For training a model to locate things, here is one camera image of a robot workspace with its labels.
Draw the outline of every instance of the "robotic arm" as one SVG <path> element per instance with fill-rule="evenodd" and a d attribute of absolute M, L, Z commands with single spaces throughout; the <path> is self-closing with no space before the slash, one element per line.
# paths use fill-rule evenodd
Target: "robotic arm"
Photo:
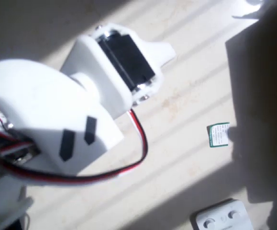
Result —
<path fill-rule="evenodd" d="M 108 24 L 79 36 L 60 71 L 28 60 L 0 61 L 0 229 L 32 204 L 31 198 L 18 201 L 27 184 L 90 184 L 138 166 L 147 140 L 132 107 L 157 93 L 161 66 L 175 55 L 167 43 L 145 42 Z M 126 112 L 142 139 L 141 159 L 77 177 L 122 140 L 114 119 Z"/>

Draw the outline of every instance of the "small green card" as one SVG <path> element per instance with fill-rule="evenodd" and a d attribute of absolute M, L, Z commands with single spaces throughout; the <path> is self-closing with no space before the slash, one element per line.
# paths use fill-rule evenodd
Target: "small green card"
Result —
<path fill-rule="evenodd" d="M 230 128 L 230 122 L 217 123 L 211 126 L 207 126 L 211 148 L 229 145 L 229 138 L 228 138 L 229 128 Z"/>

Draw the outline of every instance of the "button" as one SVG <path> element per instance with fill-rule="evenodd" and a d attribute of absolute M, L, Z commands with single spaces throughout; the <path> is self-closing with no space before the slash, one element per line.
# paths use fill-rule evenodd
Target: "button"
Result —
<path fill-rule="evenodd" d="M 237 211 L 231 211 L 229 213 L 229 218 L 231 218 L 231 219 L 238 219 L 239 217 L 240 217 L 240 214 Z"/>
<path fill-rule="evenodd" d="M 207 219 L 204 222 L 204 227 L 207 229 L 214 229 L 215 228 L 215 221 L 213 219 Z"/>

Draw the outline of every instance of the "white device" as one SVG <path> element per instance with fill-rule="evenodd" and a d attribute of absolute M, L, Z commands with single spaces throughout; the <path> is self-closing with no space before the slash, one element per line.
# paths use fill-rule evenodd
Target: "white device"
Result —
<path fill-rule="evenodd" d="M 240 200 L 212 207 L 196 217 L 199 230 L 253 230 L 244 204 Z"/>
<path fill-rule="evenodd" d="M 79 36 L 60 71 L 30 60 L 0 61 L 0 138 L 14 143 L 0 148 L 0 229 L 32 205 L 30 197 L 18 201 L 27 184 L 47 185 L 49 178 L 55 184 L 62 178 L 91 183 L 141 163 L 145 137 L 145 155 L 137 164 L 75 177 L 122 140 L 114 119 L 158 92 L 164 80 L 161 66 L 175 55 L 168 43 L 143 41 L 110 23 Z M 138 125 L 133 111 L 129 115 Z M 143 136 L 142 127 L 138 131 Z M 20 152 L 28 147 L 28 153 Z"/>

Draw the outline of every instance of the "black object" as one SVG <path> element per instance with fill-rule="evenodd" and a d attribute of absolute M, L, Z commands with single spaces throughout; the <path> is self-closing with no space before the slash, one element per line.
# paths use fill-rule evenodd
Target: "black object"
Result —
<path fill-rule="evenodd" d="M 60 149 L 60 157 L 63 161 L 69 160 L 73 155 L 73 147 L 75 144 L 76 133 L 71 130 L 64 129 L 62 143 Z"/>
<path fill-rule="evenodd" d="M 95 142 L 96 126 L 97 126 L 97 119 L 91 116 L 88 116 L 86 120 L 86 127 L 85 127 L 85 134 L 84 134 L 84 140 L 88 145 L 91 145 L 93 142 Z"/>
<path fill-rule="evenodd" d="M 130 91 L 149 81 L 155 75 L 129 35 L 121 36 L 116 32 L 111 36 L 101 37 L 98 44 Z"/>

